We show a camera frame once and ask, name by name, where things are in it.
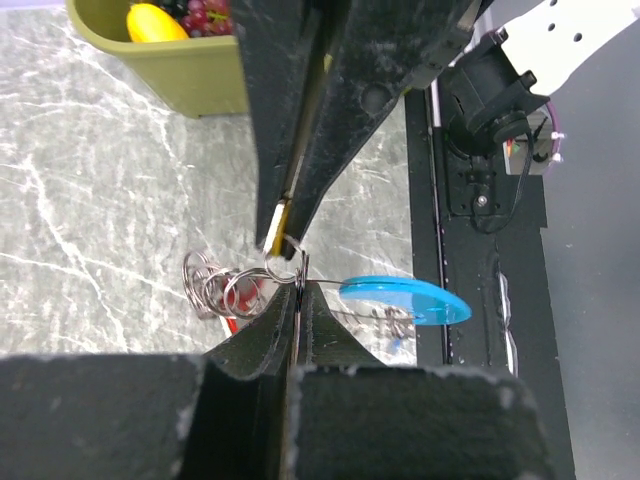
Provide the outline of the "light blue key handle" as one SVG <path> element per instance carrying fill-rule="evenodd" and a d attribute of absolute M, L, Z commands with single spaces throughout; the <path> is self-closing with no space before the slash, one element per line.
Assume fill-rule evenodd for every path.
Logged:
<path fill-rule="evenodd" d="M 429 282 L 395 276 L 359 276 L 345 279 L 342 300 L 372 301 L 398 307 L 418 326 L 444 326 L 472 317 L 471 307 L 460 297 Z"/>

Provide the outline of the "yellow key tag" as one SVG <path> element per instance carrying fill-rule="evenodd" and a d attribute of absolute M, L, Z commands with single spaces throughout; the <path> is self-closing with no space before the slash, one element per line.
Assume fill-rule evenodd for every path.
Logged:
<path fill-rule="evenodd" d="M 289 260 L 292 256 L 292 247 L 286 239 L 286 225 L 290 204 L 291 201 L 288 198 L 282 198 L 275 205 L 262 248 L 265 258 L 280 257 Z"/>

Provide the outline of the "red key tag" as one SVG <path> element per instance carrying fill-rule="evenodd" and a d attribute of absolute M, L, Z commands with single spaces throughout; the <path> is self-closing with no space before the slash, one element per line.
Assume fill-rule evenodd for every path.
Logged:
<path fill-rule="evenodd" d="M 228 295 L 231 315 L 221 321 L 227 337 L 236 334 L 257 315 L 262 284 L 261 279 L 246 277 L 232 286 Z"/>

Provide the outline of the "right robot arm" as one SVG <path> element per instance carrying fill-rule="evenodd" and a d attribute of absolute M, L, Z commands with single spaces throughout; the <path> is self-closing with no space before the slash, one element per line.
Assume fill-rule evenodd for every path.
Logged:
<path fill-rule="evenodd" d="M 635 1 L 543 1 L 480 38 L 485 1 L 235 1 L 258 161 L 255 243 L 286 255 L 408 90 L 440 83 L 460 146 L 515 132 L 639 18 Z"/>

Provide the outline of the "metal keyring with small rings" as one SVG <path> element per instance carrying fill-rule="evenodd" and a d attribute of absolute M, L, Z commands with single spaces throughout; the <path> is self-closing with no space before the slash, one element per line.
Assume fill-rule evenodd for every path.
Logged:
<path fill-rule="evenodd" d="M 262 267 L 223 267 L 201 250 L 184 256 L 181 274 L 186 299 L 196 317 L 220 321 L 229 336 L 262 314 L 281 285 Z M 340 300 L 338 284 L 325 284 L 321 291 L 329 295 L 330 313 L 349 329 L 378 328 L 404 339 L 417 324 L 418 316 L 407 307 L 388 301 Z"/>

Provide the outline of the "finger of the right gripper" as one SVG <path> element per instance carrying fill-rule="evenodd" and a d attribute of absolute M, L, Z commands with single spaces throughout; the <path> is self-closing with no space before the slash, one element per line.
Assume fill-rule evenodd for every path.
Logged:
<path fill-rule="evenodd" d="M 300 240 L 329 187 L 408 89 L 468 44 L 477 1 L 334 1 L 336 28 L 307 97 L 284 232 Z"/>
<path fill-rule="evenodd" d="M 294 144 L 324 20 L 313 1 L 231 3 L 257 153 L 255 243 L 263 245 L 292 180 Z"/>

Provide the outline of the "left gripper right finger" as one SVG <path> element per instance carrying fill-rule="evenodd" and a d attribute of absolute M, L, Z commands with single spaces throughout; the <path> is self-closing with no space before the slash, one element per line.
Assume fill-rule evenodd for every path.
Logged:
<path fill-rule="evenodd" d="M 519 379 L 476 367 L 305 362 L 308 297 L 284 290 L 285 478 L 554 478 L 537 405 Z"/>

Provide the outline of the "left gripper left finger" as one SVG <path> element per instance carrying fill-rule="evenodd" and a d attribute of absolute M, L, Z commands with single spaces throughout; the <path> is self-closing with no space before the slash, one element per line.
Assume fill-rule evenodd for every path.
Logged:
<path fill-rule="evenodd" d="M 1 362 L 5 479 L 275 479 L 295 292 L 208 354 Z"/>

